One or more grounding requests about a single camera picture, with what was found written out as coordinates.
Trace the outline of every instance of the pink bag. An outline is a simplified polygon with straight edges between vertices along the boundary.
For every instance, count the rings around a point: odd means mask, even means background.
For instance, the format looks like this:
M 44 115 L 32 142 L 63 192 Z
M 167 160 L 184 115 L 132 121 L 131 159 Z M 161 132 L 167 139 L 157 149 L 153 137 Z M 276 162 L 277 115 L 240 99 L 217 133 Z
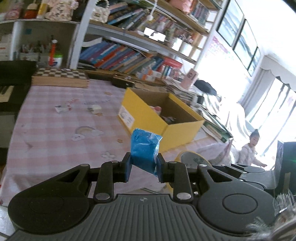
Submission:
M 193 0 L 170 0 L 170 4 L 184 13 L 189 13 L 192 1 Z

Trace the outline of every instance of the chessboard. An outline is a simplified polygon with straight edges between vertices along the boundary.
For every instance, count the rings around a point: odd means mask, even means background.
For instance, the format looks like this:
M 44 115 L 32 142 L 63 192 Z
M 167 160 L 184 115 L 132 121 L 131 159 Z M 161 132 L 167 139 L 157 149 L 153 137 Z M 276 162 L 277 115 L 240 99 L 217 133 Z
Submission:
M 8 102 L 14 86 L 0 86 L 0 102 Z
M 32 76 L 32 85 L 88 88 L 89 78 L 82 70 L 40 68 Z

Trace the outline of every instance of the yellow cardboard box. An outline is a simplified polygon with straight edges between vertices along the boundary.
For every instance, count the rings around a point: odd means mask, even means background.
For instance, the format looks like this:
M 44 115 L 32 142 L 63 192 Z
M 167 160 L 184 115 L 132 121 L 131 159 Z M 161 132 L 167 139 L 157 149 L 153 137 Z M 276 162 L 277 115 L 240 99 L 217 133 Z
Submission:
M 149 106 L 160 106 L 161 115 L 176 118 L 168 125 Z M 129 132 L 135 128 L 161 135 L 160 152 L 189 143 L 196 136 L 204 119 L 170 93 L 128 88 L 118 114 Z

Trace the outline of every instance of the white cloth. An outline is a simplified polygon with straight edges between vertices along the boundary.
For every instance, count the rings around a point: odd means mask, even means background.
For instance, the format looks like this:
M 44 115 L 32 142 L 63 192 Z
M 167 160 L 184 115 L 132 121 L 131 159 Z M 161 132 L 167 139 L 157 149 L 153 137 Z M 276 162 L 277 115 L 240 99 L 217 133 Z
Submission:
M 257 160 L 257 158 L 255 157 L 255 154 L 256 154 L 255 147 L 251 148 L 249 144 L 246 144 L 242 147 L 242 150 L 239 152 L 239 160 L 237 163 L 247 165 L 247 166 L 250 166 L 253 163 L 257 166 L 260 166 L 261 162 Z

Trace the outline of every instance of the table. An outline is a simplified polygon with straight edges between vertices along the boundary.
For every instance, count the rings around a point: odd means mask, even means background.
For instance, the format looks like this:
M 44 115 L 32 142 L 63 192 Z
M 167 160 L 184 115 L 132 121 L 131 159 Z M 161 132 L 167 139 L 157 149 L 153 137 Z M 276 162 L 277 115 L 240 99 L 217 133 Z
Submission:
M 8 151 L 0 188 L 1 204 L 8 205 L 20 191 L 82 163 L 91 168 L 111 160 L 122 160 L 130 151 L 130 134 L 117 116 L 125 89 L 108 81 L 91 80 L 88 89 L 31 86 L 19 112 Z M 71 110 L 57 113 L 55 106 L 73 102 Z M 91 114 L 89 104 L 102 111 Z M 95 136 L 72 140 L 76 132 L 95 129 Z M 179 152 L 192 150 L 214 159 L 228 148 L 211 136 L 199 133 L 196 140 L 163 154 L 174 160 Z M 159 185 L 158 179 L 133 166 L 128 183 L 115 183 L 115 193 Z

